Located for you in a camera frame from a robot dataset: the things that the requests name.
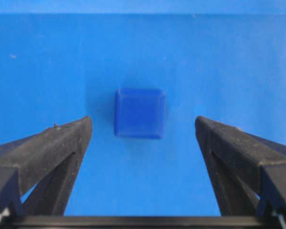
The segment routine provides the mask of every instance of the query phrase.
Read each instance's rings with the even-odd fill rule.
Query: cube
[[[163,137],[165,97],[165,92],[157,89],[119,89],[115,95],[115,135]]]

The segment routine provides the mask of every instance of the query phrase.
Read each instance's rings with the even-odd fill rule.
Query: blue background
[[[67,215],[219,215],[198,115],[286,145],[286,1],[64,2],[0,1],[0,144],[92,117]],[[121,87],[166,91],[165,138],[113,134]]]

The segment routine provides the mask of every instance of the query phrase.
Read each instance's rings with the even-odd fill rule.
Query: blue cube
[[[116,136],[161,138],[164,134],[164,119],[165,92],[130,88],[122,88],[116,92]]]

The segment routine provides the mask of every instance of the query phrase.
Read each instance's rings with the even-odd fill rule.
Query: blue surface
[[[286,14],[286,0],[0,0],[0,13]]]
[[[217,1],[205,10],[201,1],[200,14],[29,14],[1,2],[0,144],[93,118],[67,215],[219,215],[198,115],[286,145],[286,8],[237,15],[224,1],[219,9],[236,15],[209,15]],[[249,13],[286,6],[249,2]],[[123,87],[166,92],[163,139],[113,134]]]
[[[164,119],[165,92],[133,88],[122,88],[116,92],[116,136],[161,138],[164,134]]]

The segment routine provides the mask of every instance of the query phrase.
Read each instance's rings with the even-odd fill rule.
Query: blue block
[[[165,92],[123,88],[115,96],[114,133],[119,137],[161,138],[164,134]]]

